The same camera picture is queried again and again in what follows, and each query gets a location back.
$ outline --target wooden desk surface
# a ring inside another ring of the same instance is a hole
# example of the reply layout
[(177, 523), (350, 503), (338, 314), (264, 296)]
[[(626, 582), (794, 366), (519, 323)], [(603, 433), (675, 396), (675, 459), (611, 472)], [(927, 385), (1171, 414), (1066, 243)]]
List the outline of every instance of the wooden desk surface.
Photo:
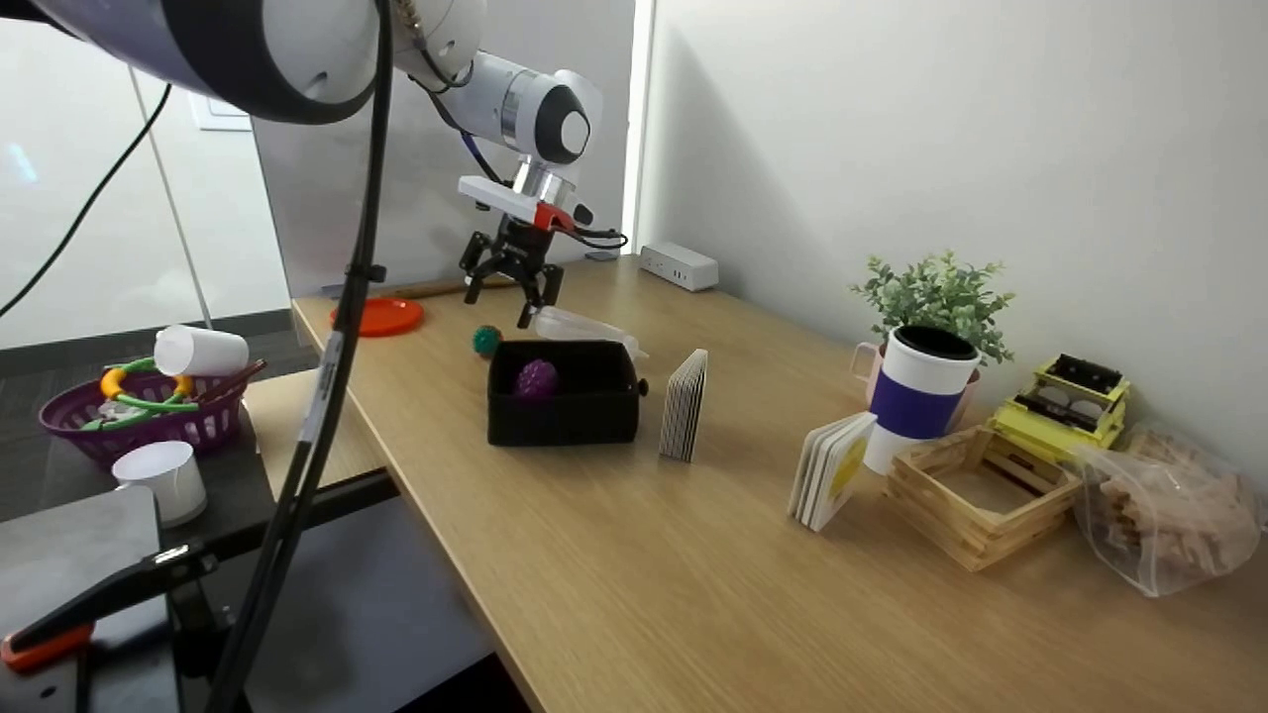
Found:
[[(493, 446), (474, 323), (519, 293), (430, 296), (359, 340), (351, 400), (543, 707), (1268, 707), (1268, 561), (1149, 602), (1066, 528), (965, 574), (884, 484), (823, 533), (783, 520), (800, 437), (847, 400), (847, 347), (633, 265), (572, 265), (564, 310), (651, 352), (638, 439)], [(327, 303), (300, 302), (321, 336)], [(660, 385), (710, 347), (695, 462), (658, 459)]]

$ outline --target orange object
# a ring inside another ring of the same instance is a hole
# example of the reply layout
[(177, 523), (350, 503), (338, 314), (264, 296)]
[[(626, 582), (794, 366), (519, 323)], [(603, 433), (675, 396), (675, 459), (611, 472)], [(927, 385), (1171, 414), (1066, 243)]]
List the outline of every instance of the orange object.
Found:
[(391, 336), (423, 323), (420, 302), (367, 296), (359, 310), (359, 336)]
[(8, 640), (0, 640), (0, 663), (8, 668), (14, 668), (14, 672), (37, 672), (37, 668), (43, 668), (43, 664), (51, 664), (51, 663), (59, 663), (66, 653), (86, 651), (86, 640), (91, 640), (91, 622), (74, 624), (66, 634), (55, 634), (55, 636), (47, 636), (47, 640), (40, 640), (30, 651), (8, 651)]

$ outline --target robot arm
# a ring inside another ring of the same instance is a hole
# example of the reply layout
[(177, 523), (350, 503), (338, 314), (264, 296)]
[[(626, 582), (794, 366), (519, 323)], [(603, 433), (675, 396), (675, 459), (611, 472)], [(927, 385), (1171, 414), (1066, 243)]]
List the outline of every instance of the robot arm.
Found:
[[(149, 76), (218, 96), (279, 123), (338, 123), (374, 96), (374, 0), (37, 0), (62, 30)], [(469, 302), (487, 273), (510, 273), (528, 314), (557, 293), (543, 261), (580, 158), (598, 127), (598, 90), (574, 72), (531, 72), (478, 53), (483, 0), (391, 0), (391, 62), (442, 123), (522, 156), (510, 185), (460, 179), (460, 194), (502, 214), (462, 252)]]

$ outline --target floor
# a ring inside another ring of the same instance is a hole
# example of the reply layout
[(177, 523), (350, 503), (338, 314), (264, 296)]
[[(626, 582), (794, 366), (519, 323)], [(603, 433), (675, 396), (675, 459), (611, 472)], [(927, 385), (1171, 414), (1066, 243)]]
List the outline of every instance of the floor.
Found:
[[(312, 366), (312, 352), (300, 347), (292, 336), (289, 314), (264, 314), (264, 317), (238, 317), (220, 319), (218, 329), (242, 331), (253, 347), (253, 356), (264, 359), (263, 377), (280, 377)], [(55, 503), (71, 503), (96, 490), (113, 488), (91, 459), (83, 459), (71, 442), (51, 439), (40, 429), (40, 406), (55, 400), (62, 388), (86, 385), (99, 377), (102, 366), (131, 359), (137, 352), (154, 347), (154, 331), (121, 331), (121, 336), (102, 336), (102, 340), (74, 340), (74, 344), (40, 344), (40, 347), (8, 347), (0, 352), (0, 520), (14, 520), (26, 511), (43, 511)], [(213, 462), (213, 474), (220, 488), (234, 490), (238, 503), (259, 503), (271, 507), (271, 495), (259, 474), (259, 459), (251, 446), (226, 450)], [(210, 531), (238, 528), (234, 511), (210, 511)], [(210, 593), (234, 599), (244, 587), (251, 561), (220, 565), (213, 582), (205, 582)], [(275, 651), (289, 651), (292, 640), (280, 640), (285, 622), (279, 622)], [(312, 681), (298, 681), (292, 701), (306, 701)], [(423, 707), (528, 707), (522, 697), (514, 694), (508, 668), (500, 659), (483, 653), (474, 664), (462, 672), (441, 681), (436, 689), (420, 694), (416, 701), (404, 706), (409, 713)]]

